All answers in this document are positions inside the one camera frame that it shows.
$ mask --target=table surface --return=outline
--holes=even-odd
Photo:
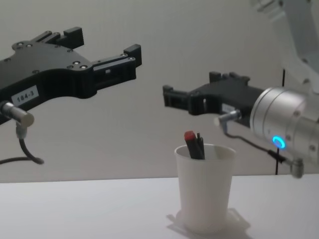
[[[233,177],[228,226],[180,222],[177,178],[0,184],[4,239],[318,239],[319,175]]]

